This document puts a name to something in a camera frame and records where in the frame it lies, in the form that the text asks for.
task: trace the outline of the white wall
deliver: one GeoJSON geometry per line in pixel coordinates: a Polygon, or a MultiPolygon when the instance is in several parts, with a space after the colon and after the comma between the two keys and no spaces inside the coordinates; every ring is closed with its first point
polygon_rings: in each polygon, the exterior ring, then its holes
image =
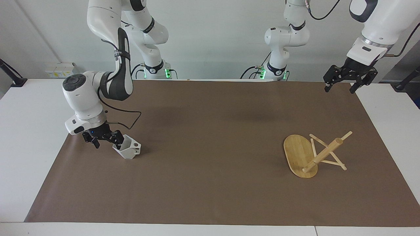
{"type": "MultiPolygon", "coordinates": [[[[113,49],[87,27],[88,0],[15,0],[0,2],[0,56],[13,63],[24,76],[46,77],[45,62],[75,62],[82,70],[114,69],[113,49]],[[33,22],[41,36],[34,36],[33,22]]],[[[313,1],[312,12],[323,16],[336,0],[313,1]]],[[[308,45],[290,48],[290,80],[322,81],[332,64],[341,66],[347,51],[363,28],[349,15],[350,0],[342,1],[325,20],[307,20],[311,31],[308,45]]],[[[238,78],[244,69],[262,63],[269,53],[264,43],[266,29],[287,26],[283,0],[149,0],[152,16],[165,25],[169,41],[160,45],[162,56],[183,79],[238,78]]],[[[404,32],[393,51],[398,51],[413,26],[404,32]]],[[[420,40],[413,37],[406,52],[420,40]]],[[[131,47],[132,64],[142,62],[131,47]]],[[[379,80],[399,61],[384,58],[376,68],[379,80]]]]}

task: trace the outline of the black stand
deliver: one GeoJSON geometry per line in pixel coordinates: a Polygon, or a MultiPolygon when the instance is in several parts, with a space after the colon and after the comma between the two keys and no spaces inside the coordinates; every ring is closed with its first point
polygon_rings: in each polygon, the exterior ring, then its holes
{"type": "Polygon", "coordinates": [[[415,77],[420,75],[420,66],[418,66],[413,72],[411,72],[410,75],[408,75],[403,81],[397,83],[397,84],[391,84],[391,86],[393,87],[393,89],[396,92],[406,92],[405,91],[405,86],[412,81],[415,77]]]}
{"type": "Polygon", "coordinates": [[[6,64],[0,59],[0,68],[12,79],[13,84],[10,85],[10,87],[22,87],[26,81],[28,81],[27,78],[19,78],[17,77],[9,68],[6,66],[6,64]]]}

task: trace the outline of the white table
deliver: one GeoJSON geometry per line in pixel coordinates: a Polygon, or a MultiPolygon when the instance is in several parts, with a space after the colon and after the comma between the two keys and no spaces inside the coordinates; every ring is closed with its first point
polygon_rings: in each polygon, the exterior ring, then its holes
{"type": "MultiPolygon", "coordinates": [[[[61,83],[32,79],[0,100],[0,235],[420,235],[420,227],[22,223],[67,136],[64,121],[73,115],[61,83]]],[[[387,84],[363,87],[357,96],[420,202],[420,110],[387,84]]]]}

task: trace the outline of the wooden object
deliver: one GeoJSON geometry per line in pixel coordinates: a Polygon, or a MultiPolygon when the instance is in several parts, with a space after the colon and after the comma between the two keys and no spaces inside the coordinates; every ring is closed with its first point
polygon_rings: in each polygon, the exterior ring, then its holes
{"type": "Polygon", "coordinates": [[[284,141],[284,151],[286,153],[287,162],[290,170],[301,178],[311,178],[318,172],[318,164],[320,162],[340,166],[343,170],[347,170],[346,166],[333,152],[343,141],[347,139],[353,132],[348,132],[342,138],[334,139],[330,144],[326,144],[315,135],[310,134],[311,141],[306,138],[293,134],[284,141]],[[316,153],[314,140],[325,146],[319,154],[316,153]],[[324,160],[328,155],[331,155],[336,162],[324,160]]]}

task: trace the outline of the robotic arm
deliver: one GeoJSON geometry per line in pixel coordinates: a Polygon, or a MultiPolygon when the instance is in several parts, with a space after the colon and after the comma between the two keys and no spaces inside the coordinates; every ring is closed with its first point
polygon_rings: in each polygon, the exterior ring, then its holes
{"type": "Polygon", "coordinates": [[[265,33],[265,43],[271,48],[271,57],[264,64],[263,78],[280,80],[289,59],[289,52],[285,47],[299,47],[308,43],[310,34],[305,27],[306,15],[305,0],[287,0],[284,18],[289,26],[273,27],[265,33]]]}
{"type": "Polygon", "coordinates": [[[397,42],[420,13],[419,0],[352,0],[350,15],[365,25],[342,67],[332,65],[324,75],[325,91],[343,80],[355,80],[351,93],[372,83],[374,65],[397,42]]]}
{"type": "MultiPolygon", "coordinates": [[[[87,71],[72,75],[64,80],[63,92],[70,107],[75,111],[65,122],[67,130],[71,135],[82,133],[84,140],[93,143],[96,148],[99,148],[98,140],[109,141],[115,144],[118,150],[124,142],[124,136],[119,130],[110,130],[105,111],[99,101],[100,92],[108,99],[120,101],[127,99],[133,92],[129,40],[126,31],[121,28],[122,11],[125,11],[133,22],[133,25],[130,25],[131,31],[141,32],[139,35],[132,34],[140,38],[136,41],[140,46],[145,43],[165,43],[168,40],[168,31],[150,16],[146,0],[89,1],[87,24],[95,35],[115,48],[115,71],[87,71]]],[[[158,62],[159,59],[159,64],[162,63],[159,50],[154,49],[152,56],[143,55],[146,65],[150,63],[154,66],[152,62],[158,62]]]]}

